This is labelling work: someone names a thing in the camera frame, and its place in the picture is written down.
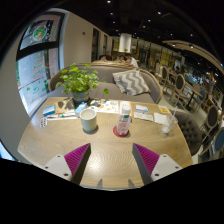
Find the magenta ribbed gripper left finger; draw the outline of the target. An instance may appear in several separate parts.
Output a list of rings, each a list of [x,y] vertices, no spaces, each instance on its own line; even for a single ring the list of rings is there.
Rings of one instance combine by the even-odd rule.
[[[43,166],[43,169],[79,185],[90,154],[91,144],[87,143],[66,155],[57,154]]]

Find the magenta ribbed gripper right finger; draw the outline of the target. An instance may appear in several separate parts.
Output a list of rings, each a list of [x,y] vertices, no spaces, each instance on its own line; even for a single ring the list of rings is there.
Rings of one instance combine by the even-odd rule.
[[[158,155],[144,146],[134,143],[132,153],[145,185],[182,169],[167,154]]]

